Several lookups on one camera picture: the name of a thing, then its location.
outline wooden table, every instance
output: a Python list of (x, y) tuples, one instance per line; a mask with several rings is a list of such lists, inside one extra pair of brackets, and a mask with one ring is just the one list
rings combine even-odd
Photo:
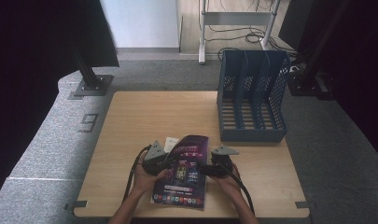
[[(76, 207), (78, 217), (112, 217), (118, 209), (134, 158), (155, 140), (209, 136), (209, 151), (219, 147), (216, 91), (120, 91), (107, 112)], [(223, 143), (239, 151), (238, 165), (258, 217), (308, 217), (285, 139), (281, 143)], [(237, 217), (219, 186), (207, 178), (203, 211), (150, 203), (150, 192), (139, 202), (135, 217)]]

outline magazine cover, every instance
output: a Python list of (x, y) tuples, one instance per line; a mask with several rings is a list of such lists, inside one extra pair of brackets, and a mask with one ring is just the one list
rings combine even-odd
[(152, 202), (203, 209), (206, 176), (197, 164), (207, 162), (208, 137), (188, 135), (172, 149), (169, 156), (179, 154), (165, 178), (154, 185)]

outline gray carpet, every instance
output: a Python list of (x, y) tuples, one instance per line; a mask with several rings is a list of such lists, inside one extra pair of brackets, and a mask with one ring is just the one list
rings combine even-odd
[[(120, 68), (94, 71), (114, 76), (106, 96), (68, 100), (81, 76), (76, 72), (60, 80), (53, 108), (0, 192), (0, 223), (106, 223), (105, 218), (75, 217), (71, 206), (79, 194), (113, 93), (214, 91), (220, 62), (122, 61)], [(93, 127), (82, 122), (94, 115)], [(287, 144), (311, 216), (262, 218), (261, 223), (378, 223), (378, 155), (355, 123), (336, 102), (293, 97), (288, 90), (283, 115), (288, 127)], [(142, 222), (136, 219), (133, 223)]]

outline power cord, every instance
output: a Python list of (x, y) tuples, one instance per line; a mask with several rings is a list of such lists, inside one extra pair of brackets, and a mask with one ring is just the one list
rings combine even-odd
[[(271, 11), (272, 7), (273, 7), (273, 2), (274, 0), (271, 1), (270, 5), (267, 6), (267, 7), (261, 7), (259, 5), (259, 0), (257, 1), (256, 3), (256, 11), (258, 10), (259, 7), (261, 7), (262, 9), (266, 10), (266, 9), (269, 9)], [(249, 10), (253, 5), (254, 5), (255, 1), (253, 0), (252, 4), (249, 6), (249, 8), (247, 10)], [(200, 26), (200, 31), (202, 30), (202, 26), (201, 26), (201, 20), (200, 20), (200, 15), (201, 15), (201, 9), (200, 9), (200, 0), (198, 0), (198, 24)], [(209, 29), (212, 30), (213, 32), (230, 32), (230, 31), (239, 31), (239, 30), (249, 30), (250, 33), (247, 34), (247, 35), (241, 35), (241, 36), (237, 36), (237, 37), (233, 37), (233, 38), (213, 38), (213, 39), (206, 39), (206, 41), (210, 42), (210, 41), (216, 41), (216, 40), (235, 40), (235, 39), (240, 39), (240, 38), (244, 38), (246, 42), (248, 43), (251, 43), (251, 44), (257, 44), (258, 42), (261, 41), (261, 39), (264, 38), (265, 36), (265, 32), (258, 29), (258, 28), (254, 28), (252, 26), (249, 26), (249, 27), (244, 27), (244, 28), (236, 28), (236, 29), (229, 29), (229, 30), (216, 30), (214, 28), (212, 28), (210, 25), (208, 25)], [(251, 37), (256, 37), (257, 40), (251, 40), (250, 38)], [(269, 44), (271, 45), (271, 47), (273, 49), (276, 49), (276, 50), (284, 50), (287, 52), (287, 55), (289, 57), (293, 57), (293, 58), (296, 58), (297, 57), (297, 52), (295, 50), (292, 50), (292, 49), (287, 49), (287, 48), (283, 48), (283, 47), (280, 47), (276, 41), (274, 40), (273, 37), (270, 36), (269, 38)], [(218, 58), (221, 60), (221, 57), (220, 57), (220, 52), (224, 49), (235, 49), (235, 48), (223, 48), (221, 49), (217, 56)]]
[(128, 194), (129, 194), (129, 192), (130, 192), (130, 188), (131, 188), (131, 184), (132, 184), (132, 182), (133, 182), (133, 175), (134, 175), (134, 173), (135, 173), (136, 165), (138, 164), (139, 159), (140, 159), (140, 157), (142, 156), (142, 153), (145, 152), (145, 151), (149, 151), (150, 148), (151, 148), (151, 145), (148, 145), (148, 147), (144, 147), (144, 148), (139, 152), (139, 154), (136, 156), (135, 161), (133, 162), (133, 167), (131, 168), (131, 171), (130, 171), (130, 176), (128, 177), (127, 187), (125, 188), (124, 197), (123, 197), (123, 199), (122, 199), (123, 202), (124, 202), (125, 199), (128, 197)]
[(239, 178), (235, 174), (233, 174), (220, 161), (215, 160), (215, 159), (212, 159), (212, 161), (215, 161), (221, 168), (223, 168), (223, 170), (225, 170), (232, 177), (232, 179), (235, 180), (235, 182), (237, 182), (238, 186), (244, 191), (244, 194), (245, 194), (245, 196), (247, 198), (247, 202), (249, 203), (250, 210), (253, 212), (253, 214), (255, 214), (255, 209), (253, 207), (252, 198), (250, 197), (249, 191), (247, 191), (247, 189), (246, 189), (244, 183), (242, 182), (241, 178)]

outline person's left hand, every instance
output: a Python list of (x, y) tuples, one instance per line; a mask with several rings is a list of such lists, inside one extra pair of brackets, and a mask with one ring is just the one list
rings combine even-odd
[(141, 193), (145, 193), (146, 191), (153, 188), (154, 183), (164, 178), (167, 170), (161, 171), (157, 176), (150, 175), (146, 173), (145, 169), (142, 167), (142, 162), (144, 157), (146, 156), (146, 153), (143, 153), (139, 159), (138, 164), (135, 168), (135, 175), (133, 180), (133, 189), (139, 190)]

